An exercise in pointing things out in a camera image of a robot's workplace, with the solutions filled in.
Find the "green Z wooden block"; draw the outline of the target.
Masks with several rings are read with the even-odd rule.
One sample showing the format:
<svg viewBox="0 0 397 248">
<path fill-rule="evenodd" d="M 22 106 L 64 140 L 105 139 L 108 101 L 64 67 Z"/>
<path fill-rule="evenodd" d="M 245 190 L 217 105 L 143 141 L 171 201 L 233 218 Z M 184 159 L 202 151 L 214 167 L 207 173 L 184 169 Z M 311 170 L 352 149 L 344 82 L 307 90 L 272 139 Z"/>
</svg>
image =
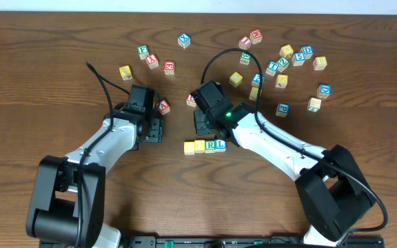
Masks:
<svg viewBox="0 0 397 248">
<path fill-rule="evenodd" d="M 278 71 L 279 72 L 283 72 L 289 65 L 289 61 L 286 58 L 284 58 L 284 57 L 281 57 L 277 61 L 277 63 L 278 63 Z"/>
</svg>

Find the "yellow block far top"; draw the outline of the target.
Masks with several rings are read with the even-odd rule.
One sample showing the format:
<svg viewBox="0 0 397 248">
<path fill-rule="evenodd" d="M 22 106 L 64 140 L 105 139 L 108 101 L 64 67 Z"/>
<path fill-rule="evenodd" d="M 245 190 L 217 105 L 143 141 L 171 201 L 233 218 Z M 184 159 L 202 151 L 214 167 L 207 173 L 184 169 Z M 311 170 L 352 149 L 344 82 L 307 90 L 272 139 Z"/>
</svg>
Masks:
<svg viewBox="0 0 397 248">
<path fill-rule="evenodd" d="M 279 54 L 283 58 L 290 59 L 294 54 L 294 50 L 290 44 L 287 44 L 280 48 Z"/>
</svg>

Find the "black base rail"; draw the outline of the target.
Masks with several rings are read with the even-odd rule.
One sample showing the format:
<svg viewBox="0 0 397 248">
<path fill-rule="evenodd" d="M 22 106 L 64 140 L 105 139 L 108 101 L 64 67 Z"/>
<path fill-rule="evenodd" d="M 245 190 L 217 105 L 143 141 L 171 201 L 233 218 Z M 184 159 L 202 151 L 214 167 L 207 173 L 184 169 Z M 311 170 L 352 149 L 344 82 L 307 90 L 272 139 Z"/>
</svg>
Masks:
<svg viewBox="0 0 397 248">
<path fill-rule="evenodd" d="M 243 247 L 315 247 L 304 245 L 296 236 L 272 236 L 270 238 L 157 238 L 154 236 L 134 236 L 122 238 L 120 248 L 243 248 Z M 71 247 L 55 242 L 40 240 L 40 248 Z M 384 248 L 382 238 L 348 238 L 340 248 Z"/>
</svg>

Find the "yellow block middle right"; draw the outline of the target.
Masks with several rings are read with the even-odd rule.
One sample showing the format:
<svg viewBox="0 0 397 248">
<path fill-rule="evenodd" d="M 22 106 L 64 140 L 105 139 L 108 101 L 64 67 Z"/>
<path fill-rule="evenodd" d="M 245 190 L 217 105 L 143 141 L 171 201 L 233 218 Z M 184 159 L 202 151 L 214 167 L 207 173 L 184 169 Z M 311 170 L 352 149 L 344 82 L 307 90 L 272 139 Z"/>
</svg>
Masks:
<svg viewBox="0 0 397 248">
<path fill-rule="evenodd" d="M 288 75 L 278 74 L 276 77 L 276 88 L 286 88 L 288 84 Z"/>
</svg>

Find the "yellow acorn wooden block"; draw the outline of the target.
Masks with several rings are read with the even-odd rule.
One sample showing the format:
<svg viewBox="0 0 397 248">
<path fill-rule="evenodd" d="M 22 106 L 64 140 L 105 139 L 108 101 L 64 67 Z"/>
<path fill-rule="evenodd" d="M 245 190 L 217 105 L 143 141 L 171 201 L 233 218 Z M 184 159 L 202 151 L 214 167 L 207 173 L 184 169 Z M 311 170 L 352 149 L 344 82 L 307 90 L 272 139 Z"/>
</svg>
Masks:
<svg viewBox="0 0 397 248">
<path fill-rule="evenodd" d="M 132 79 L 132 71 L 128 65 L 120 67 L 119 73 L 124 81 Z"/>
</svg>

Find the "yellow O wooden block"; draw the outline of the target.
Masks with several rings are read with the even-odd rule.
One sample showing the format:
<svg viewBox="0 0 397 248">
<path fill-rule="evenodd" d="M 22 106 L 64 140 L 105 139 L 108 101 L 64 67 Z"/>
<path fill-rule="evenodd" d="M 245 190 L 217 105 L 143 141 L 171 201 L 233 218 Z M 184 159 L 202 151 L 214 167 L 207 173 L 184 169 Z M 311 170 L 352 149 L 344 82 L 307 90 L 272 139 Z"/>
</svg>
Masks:
<svg viewBox="0 0 397 248">
<path fill-rule="evenodd" d="M 196 154 L 205 153 L 205 140 L 194 141 L 194 152 Z"/>
</svg>

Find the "blue X wooden block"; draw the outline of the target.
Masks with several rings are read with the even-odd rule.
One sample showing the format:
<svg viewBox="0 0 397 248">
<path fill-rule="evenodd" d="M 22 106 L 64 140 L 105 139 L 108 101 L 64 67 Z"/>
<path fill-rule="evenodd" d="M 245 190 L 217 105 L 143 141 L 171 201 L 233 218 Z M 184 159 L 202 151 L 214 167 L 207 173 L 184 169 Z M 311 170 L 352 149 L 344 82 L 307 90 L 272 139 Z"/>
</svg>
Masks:
<svg viewBox="0 0 397 248">
<path fill-rule="evenodd" d="M 186 49 L 191 44 L 191 37 L 189 34 L 183 33 L 179 35 L 177 41 L 183 49 Z"/>
</svg>

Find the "blue L wooden block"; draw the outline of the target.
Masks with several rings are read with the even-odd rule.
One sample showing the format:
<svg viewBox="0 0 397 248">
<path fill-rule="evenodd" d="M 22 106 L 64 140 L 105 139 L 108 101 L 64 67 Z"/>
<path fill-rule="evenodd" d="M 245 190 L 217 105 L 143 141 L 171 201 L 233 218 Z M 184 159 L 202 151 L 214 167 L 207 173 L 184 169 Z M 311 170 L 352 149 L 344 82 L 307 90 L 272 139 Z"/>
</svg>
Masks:
<svg viewBox="0 0 397 248">
<path fill-rule="evenodd" d="M 227 149 L 227 142 L 221 139 L 215 140 L 215 150 L 216 152 L 225 152 Z"/>
</svg>

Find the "green R wooden block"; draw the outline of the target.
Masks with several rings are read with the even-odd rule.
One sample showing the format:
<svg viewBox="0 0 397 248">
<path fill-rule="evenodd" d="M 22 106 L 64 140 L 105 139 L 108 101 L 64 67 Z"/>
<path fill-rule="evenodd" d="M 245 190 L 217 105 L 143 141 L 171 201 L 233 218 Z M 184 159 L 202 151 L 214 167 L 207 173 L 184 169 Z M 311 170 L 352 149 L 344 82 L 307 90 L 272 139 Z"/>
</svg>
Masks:
<svg viewBox="0 0 397 248">
<path fill-rule="evenodd" d="M 205 141 L 205 153 L 215 153 L 216 152 L 216 141 L 208 140 Z"/>
</svg>

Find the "red A wooden block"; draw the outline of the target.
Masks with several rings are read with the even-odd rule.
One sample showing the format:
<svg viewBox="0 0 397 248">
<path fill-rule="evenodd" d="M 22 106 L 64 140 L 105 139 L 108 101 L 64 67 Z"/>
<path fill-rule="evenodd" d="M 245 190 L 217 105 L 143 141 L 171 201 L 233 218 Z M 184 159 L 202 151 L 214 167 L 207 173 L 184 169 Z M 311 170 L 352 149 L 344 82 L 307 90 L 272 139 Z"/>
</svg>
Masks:
<svg viewBox="0 0 397 248">
<path fill-rule="evenodd" d="M 165 115 L 168 112 L 170 112 L 170 104 L 165 99 L 161 100 L 159 103 L 159 112 L 162 115 Z"/>
</svg>

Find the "white green wooden block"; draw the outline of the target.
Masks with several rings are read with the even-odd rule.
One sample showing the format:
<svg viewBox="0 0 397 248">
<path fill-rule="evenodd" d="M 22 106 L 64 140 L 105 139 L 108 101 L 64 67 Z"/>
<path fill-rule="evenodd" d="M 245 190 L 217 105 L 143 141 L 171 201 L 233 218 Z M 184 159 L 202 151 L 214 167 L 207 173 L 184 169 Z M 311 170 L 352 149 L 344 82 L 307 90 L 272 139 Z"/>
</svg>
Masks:
<svg viewBox="0 0 397 248">
<path fill-rule="evenodd" d="M 310 112 L 318 112 L 320 110 L 321 103 L 321 99 L 311 98 L 307 104 L 307 110 Z"/>
</svg>

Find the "blue T wooden block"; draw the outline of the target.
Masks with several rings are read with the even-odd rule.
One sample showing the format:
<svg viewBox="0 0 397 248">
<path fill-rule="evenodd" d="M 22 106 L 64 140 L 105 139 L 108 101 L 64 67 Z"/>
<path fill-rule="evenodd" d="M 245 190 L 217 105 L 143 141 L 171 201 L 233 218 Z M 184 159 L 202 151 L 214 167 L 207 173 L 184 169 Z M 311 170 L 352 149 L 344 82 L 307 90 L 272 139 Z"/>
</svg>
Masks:
<svg viewBox="0 0 397 248">
<path fill-rule="evenodd" d="M 274 76 L 277 71 L 278 71 L 278 63 L 275 61 L 270 61 L 267 65 L 265 73 L 270 76 Z"/>
</svg>

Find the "yellow block near R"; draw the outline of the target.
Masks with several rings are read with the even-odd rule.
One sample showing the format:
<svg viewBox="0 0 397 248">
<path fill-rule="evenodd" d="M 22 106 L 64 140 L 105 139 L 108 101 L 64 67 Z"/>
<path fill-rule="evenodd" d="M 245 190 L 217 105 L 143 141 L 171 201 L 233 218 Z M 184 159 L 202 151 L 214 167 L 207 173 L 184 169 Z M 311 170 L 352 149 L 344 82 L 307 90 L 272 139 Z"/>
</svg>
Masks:
<svg viewBox="0 0 397 248">
<path fill-rule="evenodd" d="M 258 93 L 261 94 L 261 90 L 258 87 L 252 87 L 250 91 L 249 100 L 256 101 L 258 98 Z"/>
</svg>

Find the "yellow C wooden block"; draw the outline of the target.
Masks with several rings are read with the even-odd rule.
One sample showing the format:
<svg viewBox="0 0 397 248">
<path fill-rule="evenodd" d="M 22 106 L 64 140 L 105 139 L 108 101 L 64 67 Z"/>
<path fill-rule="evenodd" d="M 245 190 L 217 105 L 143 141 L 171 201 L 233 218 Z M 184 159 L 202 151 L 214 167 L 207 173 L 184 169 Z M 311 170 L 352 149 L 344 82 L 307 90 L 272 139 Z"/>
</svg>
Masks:
<svg viewBox="0 0 397 248">
<path fill-rule="evenodd" d="M 195 154 L 195 144 L 194 144 L 194 141 L 187 141 L 187 142 L 184 142 L 183 150 L 184 150 L 184 154 L 185 154 L 185 155 L 192 155 L 192 154 Z"/>
</svg>

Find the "yellow block beside centre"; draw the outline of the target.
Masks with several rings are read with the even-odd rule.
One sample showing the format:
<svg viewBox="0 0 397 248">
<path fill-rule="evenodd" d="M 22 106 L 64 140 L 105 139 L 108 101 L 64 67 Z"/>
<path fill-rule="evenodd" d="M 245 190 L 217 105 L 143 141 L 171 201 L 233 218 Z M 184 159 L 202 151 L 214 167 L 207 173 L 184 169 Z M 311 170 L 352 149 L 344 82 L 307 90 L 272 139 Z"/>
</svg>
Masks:
<svg viewBox="0 0 397 248">
<path fill-rule="evenodd" d="M 243 76 L 238 72 L 234 72 L 230 76 L 229 83 L 234 87 L 238 87 L 241 84 L 242 80 L 243 80 Z"/>
</svg>

